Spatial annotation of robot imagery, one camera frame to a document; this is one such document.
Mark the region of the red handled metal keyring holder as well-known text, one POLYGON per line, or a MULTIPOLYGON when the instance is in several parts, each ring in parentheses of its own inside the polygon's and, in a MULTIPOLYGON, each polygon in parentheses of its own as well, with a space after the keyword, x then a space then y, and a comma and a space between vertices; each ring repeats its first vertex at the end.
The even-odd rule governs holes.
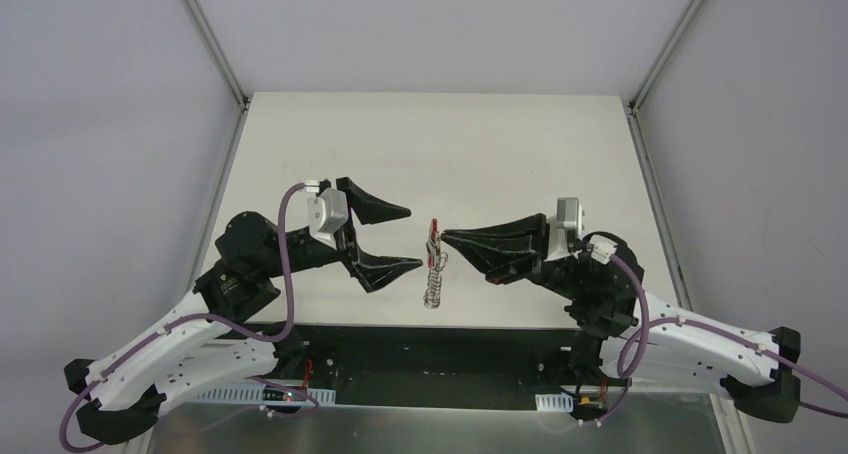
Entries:
POLYGON ((428 276, 423 295, 423 304, 428 309, 437 309, 441 303, 442 271, 446 266, 448 254, 442 251, 441 234, 436 218, 432 218, 430 221, 425 247, 427 252, 428 276))

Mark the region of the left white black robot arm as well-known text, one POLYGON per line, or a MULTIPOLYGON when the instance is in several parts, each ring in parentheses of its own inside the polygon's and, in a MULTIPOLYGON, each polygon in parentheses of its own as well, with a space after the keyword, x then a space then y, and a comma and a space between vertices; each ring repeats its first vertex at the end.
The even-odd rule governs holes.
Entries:
POLYGON ((209 389, 265 375, 307 377, 293 275, 340 264, 368 293, 388 286, 422 261, 368 254, 356 228, 410 214, 343 177, 293 185, 275 219, 235 215, 216 240, 219 259, 162 318, 105 357, 65 366, 74 400, 60 422, 62 447, 76 451, 71 422, 94 448, 118 445, 209 389))

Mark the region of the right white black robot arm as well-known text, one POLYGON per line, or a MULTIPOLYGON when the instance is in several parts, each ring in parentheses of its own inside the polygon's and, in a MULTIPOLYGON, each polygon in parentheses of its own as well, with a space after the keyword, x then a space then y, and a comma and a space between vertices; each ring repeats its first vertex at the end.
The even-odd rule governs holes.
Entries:
POLYGON ((773 423, 791 422, 800 408, 791 369, 797 331, 736 328, 658 298, 627 243, 584 232, 577 215, 536 214, 440 238, 490 284, 527 281, 567 300, 578 331, 566 370, 580 383, 644 379, 697 389, 773 423))

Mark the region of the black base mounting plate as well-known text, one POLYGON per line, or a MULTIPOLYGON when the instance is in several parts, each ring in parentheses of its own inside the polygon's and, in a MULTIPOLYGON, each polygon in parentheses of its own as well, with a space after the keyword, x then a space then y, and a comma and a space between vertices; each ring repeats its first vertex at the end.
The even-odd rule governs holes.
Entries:
POLYGON ((297 324, 267 379, 354 406, 527 411, 535 397, 606 381, 575 329, 297 324))

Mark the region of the right aluminium frame post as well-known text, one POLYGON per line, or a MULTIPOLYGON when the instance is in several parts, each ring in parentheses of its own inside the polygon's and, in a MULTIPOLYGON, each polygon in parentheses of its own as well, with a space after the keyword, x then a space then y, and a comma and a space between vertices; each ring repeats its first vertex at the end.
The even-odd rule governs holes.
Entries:
POLYGON ((685 36, 688 34, 706 2, 707 0, 687 0, 671 31, 660 47, 658 54, 639 84, 636 93, 628 101, 628 109, 633 116, 639 113, 648 100, 659 82, 661 75, 670 64, 672 57, 681 46, 685 36))

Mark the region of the aluminium frame post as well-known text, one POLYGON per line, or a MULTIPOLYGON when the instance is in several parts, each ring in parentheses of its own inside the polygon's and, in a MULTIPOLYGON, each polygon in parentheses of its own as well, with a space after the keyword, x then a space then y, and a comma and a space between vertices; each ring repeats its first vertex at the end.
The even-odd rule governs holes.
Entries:
POLYGON ((240 111, 246 111, 250 95, 246 93, 232 67, 200 0, 179 0, 208 57, 240 111))
POLYGON ((707 0, 687 0, 671 31, 660 47, 658 54, 639 84, 636 93, 628 101, 628 109, 633 116, 639 113, 648 100, 659 82, 661 75, 670 64, 672 57, 681 46, 685 36, 688 34, 706 2, 707 0))

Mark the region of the left aluminium frame post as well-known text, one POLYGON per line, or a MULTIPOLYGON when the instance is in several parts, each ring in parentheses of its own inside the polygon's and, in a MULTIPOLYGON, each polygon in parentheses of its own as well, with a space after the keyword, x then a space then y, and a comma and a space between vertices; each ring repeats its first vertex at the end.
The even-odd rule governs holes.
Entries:
POLYGON ((246 93, 232 67, 200 0, 179 0, 208 57, 240 111, 246 111, 250 95, 246 93))

